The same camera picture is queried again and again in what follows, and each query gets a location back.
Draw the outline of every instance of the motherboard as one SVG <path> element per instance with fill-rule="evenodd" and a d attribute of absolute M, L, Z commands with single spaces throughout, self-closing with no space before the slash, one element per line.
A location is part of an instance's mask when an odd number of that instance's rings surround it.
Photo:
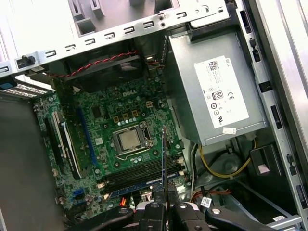
<path fill-rule="evenodd" d="M 185 185 L 183 147 L 156 70 L 95 93 L 58 79 L 54 88 L 33 104 L 56 179 L 56 203 L 74 214 L 69 222 L 89 219 L 136 191 L 148 195 L 162 180 L 163 127 L 167 177 Z"/>

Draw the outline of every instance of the pcie slot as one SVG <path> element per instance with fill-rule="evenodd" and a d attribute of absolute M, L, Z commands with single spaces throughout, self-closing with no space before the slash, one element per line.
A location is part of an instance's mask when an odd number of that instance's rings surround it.
<path fill-rule="evenodd" d="M 51 148 L 53 150 L 54 160 L 56 164 L 59 166 L 61 173 L 64 173 L 64 163 L 61 157 L 61 152 L 58 147 L 58 142 L 57 142 L 56 134 L 54 133 L 51 119 L 44 118 L 44 123 L 46 126 L 47 133 L 49 135 L 49 140 L 50 140 Z"/>
<path fill-rule="evenodd" d="M 62 141 L 60 131 L 59 131 L 60 119 L 59 119 L 57 112 L 52 113 L 52 119 L 53 119 L 53 123 L 55 124 L 55 127 L 56 127 L 56 131 L 57 131 L 57 135 L 58 135 L 58 138 L 59 138 L 59 141 L 60 141 L 60 146 L 61 146 L 61 149 L 62 149 L 63 156 L 64 156 L 64 158 L 66 158 L 67 157 L 66 152 L 65 152 L 63 141 Z"/>
<path fill-rule="evenodd" d="M 86 120 L 85 120 L 83 113 L 82 113 L 82 109 L 77 108 L 77 113 L 78 113 L 80 121 L 81 121 L 83 132 L 86 136 L 86 141 L 87 141 L 87 144 L 88 144 L 88 147 L 89 147 L 91 161 L 95 166 L 97 166 L 98 163 L 97 163 L 94 148 L 93 148 L 93 145 L 92 145 L 92 142 L 91 142 L 90 134 L 89 134 L 89 131 L 88 131 L 88 128 L 87 128 L 87 123 L 86 123 Z"/>
<path fill-rule="evenodd" d="M 78 180 L 81 178 L 81 174 L 78 169 L 78 164 L 77 164 L 77 160 L 75 157 L 74 148 L 73 148 L 65 122 L 61 123 L 60 134 L 63 140 L 64 149 L 66 151 L 66 156 L 67 156 L 67 160 L 68 160 L 72 175 L 74 179 Z"/>

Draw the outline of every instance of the sata port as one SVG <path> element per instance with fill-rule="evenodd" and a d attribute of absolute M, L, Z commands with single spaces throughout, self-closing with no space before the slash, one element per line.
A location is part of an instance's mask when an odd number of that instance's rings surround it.
<path fill-rule="evenodd" d="M 78 196 L 78 195 L 82 195 L 82 194 L 84 194 L 83 189 L 77 189 L 77 190 L 73 191 L 74 196 Z"/>

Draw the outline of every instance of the barcode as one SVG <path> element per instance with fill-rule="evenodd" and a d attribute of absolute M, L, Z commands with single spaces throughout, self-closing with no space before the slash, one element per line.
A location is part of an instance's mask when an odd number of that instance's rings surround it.
<path fill-rule="evenodd" d="M 208 64 L 210 66 L 211 71 L 215 71 L 215 70 L 217 70 L 217 68 L 219 68 L 217 61 L 211 61 Z"/>
<path fill-rule="evenodd" d="M 205 201 L 205 205 L 210 205 L 210 204 L 211 204 L 211 200 L 207 199 L 207 200 Z"/>
<path fill-rule="evenodd" d="M 201 201 L 201 205 L 206 208 L 210 208 L 212 203 L 212 199 L 208 197 L 203 197 Z"/>

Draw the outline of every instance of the black handle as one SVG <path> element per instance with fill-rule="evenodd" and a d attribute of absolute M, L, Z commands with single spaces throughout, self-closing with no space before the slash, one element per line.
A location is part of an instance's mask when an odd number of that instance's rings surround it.
<path fill-rule="evenodd" d="M 222 230 L 275 231 L 271 227 L 221 207 L 209 208 L 205 213 L 205 218 L 208 224 Z"/>
<path fill-rule="evenodd" d="M 131 223 L 134 211 L 125 206 L 118 206 L 107 212 L 101 213 L 83 223 L 76 225 L 66 231 L 110 231 Z"/>

